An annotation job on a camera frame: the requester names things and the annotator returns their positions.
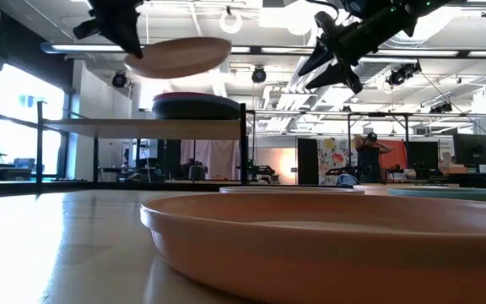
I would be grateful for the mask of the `person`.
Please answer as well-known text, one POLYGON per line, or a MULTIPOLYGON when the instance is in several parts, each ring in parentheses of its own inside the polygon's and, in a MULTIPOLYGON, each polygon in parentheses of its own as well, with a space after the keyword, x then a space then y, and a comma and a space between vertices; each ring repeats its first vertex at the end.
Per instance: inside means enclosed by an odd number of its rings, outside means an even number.
POLYGON ((354 135, 354 147, 357 151, 357 174, 360 183, 384 183, 381 176, 380 155, 393 151, 390 145, 377 139, 376 133, 365 136, 354 135))

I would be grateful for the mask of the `sage green plate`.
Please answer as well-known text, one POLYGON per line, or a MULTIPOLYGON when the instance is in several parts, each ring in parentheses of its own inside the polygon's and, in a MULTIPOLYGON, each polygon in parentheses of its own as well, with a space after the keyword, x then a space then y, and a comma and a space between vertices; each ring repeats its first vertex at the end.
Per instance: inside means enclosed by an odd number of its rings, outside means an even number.
POLYGON ((388 195, 422 198, 450 198, 486 202, 486 189, 482 188, 392 188, 388 195))

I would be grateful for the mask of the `overhead LED light bar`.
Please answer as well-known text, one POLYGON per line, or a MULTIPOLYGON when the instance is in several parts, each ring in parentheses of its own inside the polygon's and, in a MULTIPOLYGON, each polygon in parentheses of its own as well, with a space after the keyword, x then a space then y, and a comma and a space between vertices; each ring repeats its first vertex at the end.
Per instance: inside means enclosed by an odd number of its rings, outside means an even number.
MULTIPOLYGON (((123 53, 119 46, 102 44, 54 44, 41 43, 45 53, 123 53)), ((309 56, 312 46, 232 46, 234 55, 268 55, 268 56, 309 56)), ((486 60, 486 50, 440 50, 440 49, 399 49, 386 48, 369 53, 368 57, 406 57, 406 58, 458 58, 486 60)))

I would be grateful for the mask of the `blue and white helmet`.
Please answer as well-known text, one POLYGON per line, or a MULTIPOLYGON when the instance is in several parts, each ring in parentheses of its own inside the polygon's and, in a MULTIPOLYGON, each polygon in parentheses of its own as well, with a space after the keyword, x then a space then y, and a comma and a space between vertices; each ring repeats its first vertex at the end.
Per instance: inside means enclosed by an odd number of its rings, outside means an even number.
POLYGON ((343 187, 359 185, 359 180, 351 174, 343 173, 337 176, 337 185, 343 187))

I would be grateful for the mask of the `black monitor on stand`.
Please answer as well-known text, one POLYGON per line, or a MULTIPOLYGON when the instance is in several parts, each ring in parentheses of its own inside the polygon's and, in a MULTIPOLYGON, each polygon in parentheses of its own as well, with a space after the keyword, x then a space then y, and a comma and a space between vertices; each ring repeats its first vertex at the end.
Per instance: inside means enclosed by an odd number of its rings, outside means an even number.
POLYGON ((486 135, 455 134, 453 148, 457 164, 486 165, 486 135))

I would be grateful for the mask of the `pink plate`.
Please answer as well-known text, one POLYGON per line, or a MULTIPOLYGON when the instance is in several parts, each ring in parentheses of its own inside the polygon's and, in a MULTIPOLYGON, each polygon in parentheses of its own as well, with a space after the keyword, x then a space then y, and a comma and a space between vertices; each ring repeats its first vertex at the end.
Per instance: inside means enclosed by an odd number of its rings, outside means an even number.
POLYGON ((126 68, 150 79, 178 79, 205 73, 223 63, 231 53, 230 41, 195 36, 147 45, 143 56, 126 55, 126 68))

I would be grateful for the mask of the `pale beige plate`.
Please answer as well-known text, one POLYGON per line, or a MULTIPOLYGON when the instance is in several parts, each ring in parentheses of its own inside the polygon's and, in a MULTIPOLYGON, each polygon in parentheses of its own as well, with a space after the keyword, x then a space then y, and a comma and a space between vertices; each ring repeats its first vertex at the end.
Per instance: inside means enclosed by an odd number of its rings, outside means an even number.
POLYGON ((281 186, 237 186, 221 187, 221 193, 341 193, 364 194, 364 191, 337 187, 281 187, 281 186))

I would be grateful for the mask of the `orange plate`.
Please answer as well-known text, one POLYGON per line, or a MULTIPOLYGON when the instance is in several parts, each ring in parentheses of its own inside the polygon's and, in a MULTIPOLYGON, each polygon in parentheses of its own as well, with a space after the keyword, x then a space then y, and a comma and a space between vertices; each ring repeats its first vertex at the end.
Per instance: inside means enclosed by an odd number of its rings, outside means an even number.
POLYGON ((157 198, 160 256, 256 301, 486 304, 486 202, 326 193, 157 198))

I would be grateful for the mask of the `blue plate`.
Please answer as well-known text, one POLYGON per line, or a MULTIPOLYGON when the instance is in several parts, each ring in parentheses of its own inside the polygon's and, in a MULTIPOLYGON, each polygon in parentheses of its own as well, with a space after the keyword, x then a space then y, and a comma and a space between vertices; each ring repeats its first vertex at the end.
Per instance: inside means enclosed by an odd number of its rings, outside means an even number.
POLYGON ((211 104, 217 106, 226 106, 235 110, 240 109, 240 104, 236 101, 216 96, 216 95, 180 95, 180 96, 168 96, 165 98, 154 99, 153 105, 157 106, 161 103, 167 102, 194 102, 194 103, 203 103, 203 104, 211 104))

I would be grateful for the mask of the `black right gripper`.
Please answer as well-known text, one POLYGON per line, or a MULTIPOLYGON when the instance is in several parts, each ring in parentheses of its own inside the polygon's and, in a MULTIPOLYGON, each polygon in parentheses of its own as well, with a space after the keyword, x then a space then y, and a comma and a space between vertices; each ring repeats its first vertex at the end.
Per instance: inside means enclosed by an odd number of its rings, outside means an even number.
POLYGON ((377 52, 378 46, 401 30, 413 30, 416 17, 403 6, 386 6, 362 22, 348 26, 337 25, 324 12, 315 15, 316 24, 322 35, 316 39, 314 51, 299 69, 298 75, 305 76, 325 63, 335 60, 326 70, 313 78, 305 88, 317 89, 328 85, 344 84, 355 94, 363 85, 353 67, 370 52, 377 52))

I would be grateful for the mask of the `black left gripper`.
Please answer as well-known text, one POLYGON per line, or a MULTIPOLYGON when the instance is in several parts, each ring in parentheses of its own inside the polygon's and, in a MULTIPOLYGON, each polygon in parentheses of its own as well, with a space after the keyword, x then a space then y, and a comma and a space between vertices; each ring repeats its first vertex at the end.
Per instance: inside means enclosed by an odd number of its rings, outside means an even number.
POLYGON ((127 53, 142 58, 142 47, 137 33, 140 13, 137 7, 144 0, 88 0, 91 19, 73 28, 78 39, 92 35, 102 35, 109 40, 119 40, 117 44, 127 53))

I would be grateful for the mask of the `dark grey plate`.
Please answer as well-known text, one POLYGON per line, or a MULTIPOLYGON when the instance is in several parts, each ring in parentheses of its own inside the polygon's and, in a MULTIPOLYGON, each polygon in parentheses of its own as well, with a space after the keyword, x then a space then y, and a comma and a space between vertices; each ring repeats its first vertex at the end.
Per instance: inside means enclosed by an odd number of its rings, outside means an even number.
POLYGON ((151 111, 153 119, 175 120, 237 120, 240 111, 215 105, 156 106, 151 111))

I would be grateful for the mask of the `orange-red cloth panel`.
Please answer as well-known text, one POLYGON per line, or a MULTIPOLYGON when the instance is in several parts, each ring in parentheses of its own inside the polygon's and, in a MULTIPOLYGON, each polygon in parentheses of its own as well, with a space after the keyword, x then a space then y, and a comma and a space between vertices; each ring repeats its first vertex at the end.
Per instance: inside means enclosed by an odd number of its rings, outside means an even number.
POLYGON ((405 169, 407 167, 407 151, 402 140, 379 140, 379 143, 392 148, 391 152, 379 155, 381 168, 389 169, 399 166, 401 169, 405 169))

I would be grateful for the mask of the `white curtain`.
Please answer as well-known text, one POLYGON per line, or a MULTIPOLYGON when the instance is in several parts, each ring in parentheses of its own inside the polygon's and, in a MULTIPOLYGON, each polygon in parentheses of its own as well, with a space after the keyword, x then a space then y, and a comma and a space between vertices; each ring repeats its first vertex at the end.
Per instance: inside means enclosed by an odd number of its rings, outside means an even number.
POLYGON ((195 158, 208 168, 207 180, 239 180, 240 143, 238 140, 181 141, 181 160, 185 164, 195 158))

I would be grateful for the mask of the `light peach plate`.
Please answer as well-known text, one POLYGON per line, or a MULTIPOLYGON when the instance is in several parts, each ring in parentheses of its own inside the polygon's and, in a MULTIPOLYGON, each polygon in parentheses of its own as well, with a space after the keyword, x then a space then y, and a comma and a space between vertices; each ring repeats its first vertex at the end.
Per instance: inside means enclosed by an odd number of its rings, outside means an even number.
POLYGON ((354 190, 363 191, 366 195, 380 195, 386 196, 388 189, 447 189, 447 188, 459 188, 459 184, 446 184, 446 185, 416 185, 410 183, 369 183, 353 185, 354 190))

